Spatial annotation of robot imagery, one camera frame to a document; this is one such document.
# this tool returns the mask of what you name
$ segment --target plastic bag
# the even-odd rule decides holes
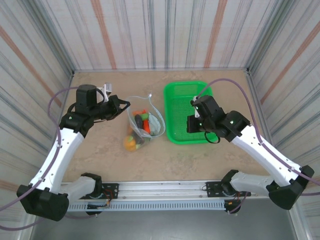
[[[166,124],[161,113],[151,103],[148,97],[129,96],[127,108],[129,126],[123,140],[124,148],[134,152],[144,146],[151,139],[161,136],[166,130]]]

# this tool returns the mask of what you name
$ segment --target green basket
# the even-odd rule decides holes
[[[187,133],[187,117],[195,114],[195,108],[190,101],[197,96],[207,84],[203,81],[179,81],[165,86],[164,113],[166,135],[175,144],[204,144],[208,143],[204,132]],[[203,95],[213,96],[208,87]],[[211,142],[218,140],[214,133],[207,134]]]

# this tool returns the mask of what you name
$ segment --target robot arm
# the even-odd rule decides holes
[[[254,192],[269,196],[279,207],[289,210],[304,191],[308,180],[282,165],[258,141],[255,127],[248,119],[237,111],[224,113],[212,96],[205,95],[194,98],[191,105],[195,107],[195,114],[188,116],[188,133],[215,133],[218,138],[225,138],[235,144],[259,164],[270,176],[249,175],[238,170],[231,170],[221,180],[223,191],[233,195],[236,191]],[[262,142],[278,157],[286,161],[292,169],[312,177],[314,171],[308,165],[299,164],[287,159],[265,139]]]
[[[84,173],[77,181],[67,186],[61,187],[61,183],[75,151],[95,121],[113,120],[130,106],[128,101],[118,99],[117,95],[110,95],[110,93],[111,85],[109,84],[105,84],[102,88],[94,85],[81,85],[76,90],[76,102],[69,107],[59,125],[61,144],[50,171],[42,179],[43,173],[48,169],[55,155],[58,138],[41,169],[29,185],[20,185],[17,190],[16,194],[20,197],[39,180],[42,180],[36,189],[21,200],[27,213],[59,221],[64,217],[72,202],[87,194],[91,194],[92,197],[100,196],[102,180],[98,175]]]

